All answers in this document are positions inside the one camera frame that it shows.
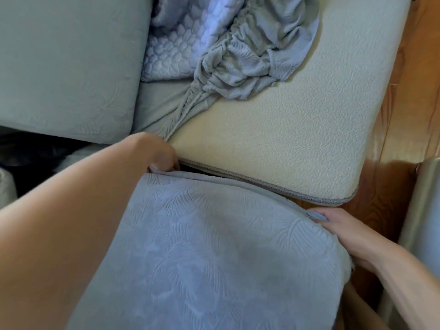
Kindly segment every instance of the hand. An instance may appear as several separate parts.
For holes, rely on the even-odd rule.
[[[335,234],[355,263],[368,271],[375,272],[374,265],[380,255],[395,245],[343,209],[315,208],[311,211],[327,217],[328,222],[314,221]]]
[[[161,137],[150,133],[136,133],[134,135],[142,141],[142,149],[148,152],[150,165],[147,169],[154,168],[160,171],[179,170],[176,150]]]

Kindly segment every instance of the person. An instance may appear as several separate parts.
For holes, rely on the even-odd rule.
[[[178,169],[175,150],[155,135],[131,135],[0,211],[2,329],[64,328],[149,168]],[[328,218],[319,224],[337,235],[355,262],[379,276],[412,329],[440,326],[440,284],[423,264],[341,209],[315,211]],[[349,317],[366,326],[378,324],[374,329],[384,326],[359,303],[348,285],[342,304],[348,305]]]

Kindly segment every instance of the wooden floor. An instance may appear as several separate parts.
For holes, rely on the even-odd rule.
[[[396,241],[415,183],[416,163],[440,155],[440,0],[412,3],[355,198],[342,207]],[[306,208],[310,204],[297,201]],[[358,293],[373,308],[377,278],[357,269]]]

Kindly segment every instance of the sofa back cushion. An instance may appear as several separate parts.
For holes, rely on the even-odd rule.
[[[111,144],[131,129],[152,0],[3,0],[0,125]]]

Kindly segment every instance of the foam cushion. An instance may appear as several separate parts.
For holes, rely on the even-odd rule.
[[[305,66],[188,121],[170,139],[184,162],[318,204],[353,197],[410,0],[319,1]]]
[[[131,129],[152,0],[2,0],[0,125],[114,143]]]

